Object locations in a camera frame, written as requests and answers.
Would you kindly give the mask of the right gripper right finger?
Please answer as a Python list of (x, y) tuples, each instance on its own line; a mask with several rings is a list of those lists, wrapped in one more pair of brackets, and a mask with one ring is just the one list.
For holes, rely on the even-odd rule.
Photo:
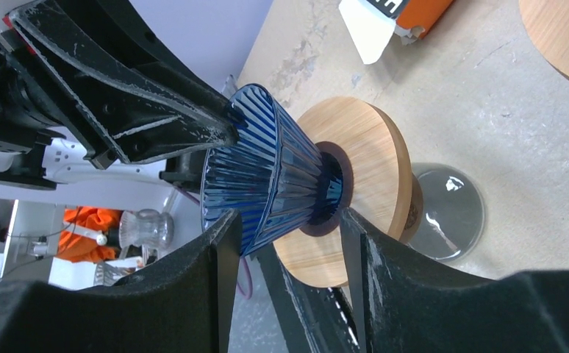
[(487, 279), (412, 250), (351, 208), (340, 226), (363, 352), (569, 352), (569, 271)]

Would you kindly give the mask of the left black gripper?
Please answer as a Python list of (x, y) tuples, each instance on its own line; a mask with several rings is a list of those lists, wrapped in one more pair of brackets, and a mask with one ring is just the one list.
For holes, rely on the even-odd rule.
[(94, 165), (147, 164), (237, 142), (227, 99), (129, 1), (32, 1), (10, 11), (26, 44), (0, 47), (0, 184), (55, 190), (46, 148), (63, 125)]

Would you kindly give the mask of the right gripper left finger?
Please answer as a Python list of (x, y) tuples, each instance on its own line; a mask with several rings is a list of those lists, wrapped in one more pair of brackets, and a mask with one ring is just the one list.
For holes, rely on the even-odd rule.
[(226, 352), (242, 219), (209, 229), (111, 286), (0, 282), (0, 352)]

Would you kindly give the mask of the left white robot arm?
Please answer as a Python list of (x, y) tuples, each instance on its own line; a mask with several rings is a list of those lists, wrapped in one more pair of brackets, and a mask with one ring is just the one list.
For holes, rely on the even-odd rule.
[(228, 109), (129, 1), (0, 1), (0, 185), (195, 191), (205, 151), (238, 141)]

